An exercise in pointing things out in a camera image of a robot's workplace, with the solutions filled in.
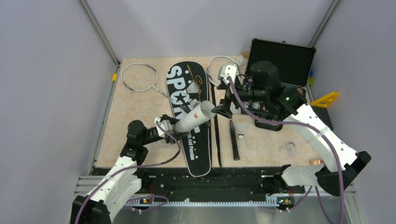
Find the white shuttlecock tube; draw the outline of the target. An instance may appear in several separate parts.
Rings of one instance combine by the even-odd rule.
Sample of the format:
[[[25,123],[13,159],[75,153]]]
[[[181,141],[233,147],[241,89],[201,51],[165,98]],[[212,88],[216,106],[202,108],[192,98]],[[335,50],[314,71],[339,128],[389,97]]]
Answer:
[[[172,127],[173,132],[188,133],[194,128],[209,121],[216,115],[212,112],[212,109],[214,108],[214,104],[210,101],[202,101]]]

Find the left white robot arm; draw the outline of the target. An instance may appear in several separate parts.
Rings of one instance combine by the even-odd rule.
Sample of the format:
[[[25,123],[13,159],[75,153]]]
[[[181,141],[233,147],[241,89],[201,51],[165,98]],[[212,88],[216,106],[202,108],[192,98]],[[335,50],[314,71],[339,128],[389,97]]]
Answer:
[[[179,120],[166,114],[155,118],[155,126],[146,128],[140,120],[127,127],[127,141],[114,166],[85,196],[77,196],[71,207],[71,224],[111,224],[119,211],[135,193],[149,189],[150,181],[137,171],[147,168],[143,162],[147,144],[164,140],[177,143],[185,134],[173,134]]]

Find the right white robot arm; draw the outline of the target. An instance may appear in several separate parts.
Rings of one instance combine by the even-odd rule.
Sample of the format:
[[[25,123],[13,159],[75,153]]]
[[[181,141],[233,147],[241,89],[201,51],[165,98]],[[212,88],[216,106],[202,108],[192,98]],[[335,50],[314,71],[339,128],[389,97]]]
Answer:
[[[225,91],[215,112],[233,116],[231,106],[255,121],[269,126],[292,126],[320,155],[322,165],[285,165],[274,179],[279,192],[292,186],[322,188],[332,196],[343,196],[345,189],[371,161],[368,152],[349,147],[315,113],[295,87],[282,86],[278,68],[269,61],[251,65],[250,73],[240,80],[236,64],[221,66],[217,88]]]

